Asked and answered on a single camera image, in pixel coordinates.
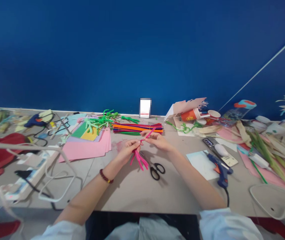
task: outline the scissors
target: scissors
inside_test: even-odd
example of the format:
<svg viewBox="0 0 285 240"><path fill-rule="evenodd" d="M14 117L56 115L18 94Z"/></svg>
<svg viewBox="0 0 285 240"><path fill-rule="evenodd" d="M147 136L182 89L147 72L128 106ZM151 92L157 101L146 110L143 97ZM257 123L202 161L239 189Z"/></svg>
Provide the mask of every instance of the scissors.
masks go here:
<svg viewBox="0 0 285 240"><path fill-rule="evenodd" d="M161 174L165 174L166 173L166 169L160 163L151 163L142 152L140 152L140 155L142 155L143 158L149 163L149 165L150 165L150 174L151 174L152 178L154 180L156 180L156 181L159 181L160 175L159 175L158 171Z"/></svg>

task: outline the water bottle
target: water bottle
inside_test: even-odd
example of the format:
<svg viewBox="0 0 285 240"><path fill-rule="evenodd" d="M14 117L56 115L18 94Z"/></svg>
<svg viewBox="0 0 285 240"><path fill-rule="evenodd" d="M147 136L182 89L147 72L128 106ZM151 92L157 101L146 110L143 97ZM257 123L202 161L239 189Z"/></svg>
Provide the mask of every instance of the water bottle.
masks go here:
<svg viewBox="0 0 285 240"><path fill-rule="evenodd" d="M241 100L234 104L233 109L228 110L221 116L219 123L225 127L232 127L236 124L236 121L242 119L251 109L254 109L257 105L249 100Z"/></svg>

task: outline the blue wall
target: blue wall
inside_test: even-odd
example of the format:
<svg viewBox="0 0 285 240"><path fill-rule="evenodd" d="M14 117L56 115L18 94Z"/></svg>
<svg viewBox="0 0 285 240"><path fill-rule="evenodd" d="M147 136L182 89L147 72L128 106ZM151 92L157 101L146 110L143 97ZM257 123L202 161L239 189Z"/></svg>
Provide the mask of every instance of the blue wall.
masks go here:
<svg viewBox="0 0 285 240"><path fill-rule="evenodd" d="M208 97L218 110L284 45L283 0L0 0L0 106L138 113L151 97L165 115ZM235 100L268 117L284 94L285 51Z"/></svg>

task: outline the sleeve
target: sleeve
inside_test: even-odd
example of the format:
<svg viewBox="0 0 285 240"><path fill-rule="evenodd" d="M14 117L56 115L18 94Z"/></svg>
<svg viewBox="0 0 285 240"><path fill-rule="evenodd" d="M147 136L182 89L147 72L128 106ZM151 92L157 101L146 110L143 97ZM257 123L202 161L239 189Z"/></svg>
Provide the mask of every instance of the sleeve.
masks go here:
<svg viewBox="0 0 285 240"><path fill-rule="evenodd" d="M199 228L204 240L263 240L250 218L232 213L230 208L200 212Z"/></svg>
<svg viewBox="0 0 285 240"><path fill-rule="evenodd" d="M61 221L53 226L48 226L41 236L36 236L31 240L84 240L86 239L85 226Z"/></svg>

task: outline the bracelet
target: bracelet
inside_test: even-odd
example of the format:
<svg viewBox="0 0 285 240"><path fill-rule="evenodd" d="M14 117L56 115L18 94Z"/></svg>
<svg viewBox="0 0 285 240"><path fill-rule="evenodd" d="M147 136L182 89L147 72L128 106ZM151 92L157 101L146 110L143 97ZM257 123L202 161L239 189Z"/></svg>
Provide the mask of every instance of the bracelet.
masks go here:
<svg viewBox="0 0 285 240"><path fill-rule="evenodd" d="M105 180L107 183L113 183L113 179L109 180L108 178L106 178L106 176L102 172L102 169L100 169L100 175L102 176L103 180Z"/></svg>

